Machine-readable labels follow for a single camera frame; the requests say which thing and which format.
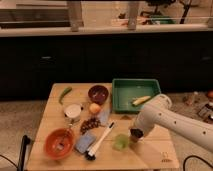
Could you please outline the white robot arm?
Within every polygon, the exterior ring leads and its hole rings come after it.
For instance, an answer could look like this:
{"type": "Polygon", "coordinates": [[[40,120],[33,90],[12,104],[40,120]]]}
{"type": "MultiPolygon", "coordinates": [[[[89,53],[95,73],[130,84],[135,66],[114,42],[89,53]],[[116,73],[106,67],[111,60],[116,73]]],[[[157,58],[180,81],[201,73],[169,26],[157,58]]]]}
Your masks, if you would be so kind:
{"type": "Polygon", "coordinates": [[[172,101],[165,94],[143,104],[130,127],[133,140],[148,136],[155,125],[160,125],[213,153],[213,125],[177,114],[170,110],[171,106],[172,101]]]}

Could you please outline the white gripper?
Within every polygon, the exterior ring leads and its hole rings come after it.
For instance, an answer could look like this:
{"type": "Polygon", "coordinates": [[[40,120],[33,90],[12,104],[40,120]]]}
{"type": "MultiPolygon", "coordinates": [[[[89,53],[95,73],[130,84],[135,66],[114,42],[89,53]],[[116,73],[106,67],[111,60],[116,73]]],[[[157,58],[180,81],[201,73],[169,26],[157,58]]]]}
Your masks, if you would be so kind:
{"type": "Polygon", "coordinates": [[[136,118],[133,122],[133,125],[130,127],[131,129],[139,129],[143,132],[142,137],[146,137],[154,128],[154,124],[149,122],[147,119],[136,118]]]}

